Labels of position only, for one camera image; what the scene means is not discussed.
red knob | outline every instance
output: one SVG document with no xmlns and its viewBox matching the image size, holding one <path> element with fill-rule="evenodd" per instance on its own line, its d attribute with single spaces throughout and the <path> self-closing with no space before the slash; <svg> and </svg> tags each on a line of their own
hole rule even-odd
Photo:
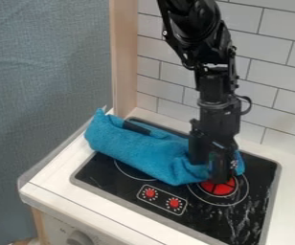
<svg viewBox="0 0 295 245">
<path fill-rule="evenodd" d="M 153 198 L 155 196 L 155 190 L 154 189 L 147 189 L 146 196 L 148 198 Z"/>
<path fill-rule="evenodd" d="M 170 200 L 170 206 L 173 208 L 173 209 L 177 209 L 179 207 L 179 201 L 177 198 L 172 198 Z"/>
</svg>

toy stove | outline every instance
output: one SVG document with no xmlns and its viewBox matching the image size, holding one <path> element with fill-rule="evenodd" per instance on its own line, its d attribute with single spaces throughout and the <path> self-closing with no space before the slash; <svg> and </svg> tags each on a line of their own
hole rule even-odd
<svg viewBox="0 0 295 245">
<path fill-rule="evenodd" d="M 106 198 L 166 225 L 172 223 L 174 229 L 209 244 L 263 244 L 279 167 L 244 152 L 241 155 L 244 175 L 223 185 L 204 182 L 173 187 L 101 153 L 77 171 L 73 183 L 107 193 Z"/>
</svg>

backsplash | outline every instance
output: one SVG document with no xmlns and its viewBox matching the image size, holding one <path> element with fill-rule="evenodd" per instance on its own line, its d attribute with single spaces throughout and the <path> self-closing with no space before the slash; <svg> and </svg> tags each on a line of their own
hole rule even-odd
<svg viewBox="0 0 295 245">
<path fill-rule="evenodd" d="M 217 1 L 238 47 L 239 95 L 254 102 L 240 137 L 295 154 L 295 0 Z M 138 106 L 198 118 L 193 72 L 162 40 L 156 0 L 139 0 Z"/>
</svg>

knob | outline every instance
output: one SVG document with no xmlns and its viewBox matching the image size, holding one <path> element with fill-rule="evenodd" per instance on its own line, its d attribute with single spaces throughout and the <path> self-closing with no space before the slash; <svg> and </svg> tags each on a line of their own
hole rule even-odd
<svg viewBox="0 0 295 245">
<path fill-rule="evenodd" d="M 170 200 L 170 206 L 173 208 L 173 209 L 177 209 L 179 207 L 179 201 L 177 198 L 172 198 Z"/>
<path fill-rule="evenodd" d="M 67 239 L 68 245 L 96 245 L 91 238 L 88 237 L 88 235 L 79 232 L 74 231 L 71 233 Z"/>
<path fill-rule="evenodd" d="M 154 189 L 147 189 L 147 197 L 152 198 L 155 196 L 155 190 Z"/>
</svg>

white countertop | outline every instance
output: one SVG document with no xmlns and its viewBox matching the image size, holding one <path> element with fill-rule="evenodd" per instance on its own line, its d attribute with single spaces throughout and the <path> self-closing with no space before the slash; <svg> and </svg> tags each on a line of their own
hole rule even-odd
<svg viewBox="0 0 295 245">
<path fill-rule="evenodd" d="M 188 133 L 190 125 L 135 108 L 129 115 Z M 240 149 L 278 162 L 282 173 L 276 194 L 267 245 L 295 245 L 295 155 L 238 138 Z M 20 189 L 24 202 L 78 228 L 92 227 L 125 244 L 207 245 L 173 228 L 144 217 L 70 183 L 70 176 L 94 151 L 80 134 L 54 160 Z"/>
</svg>

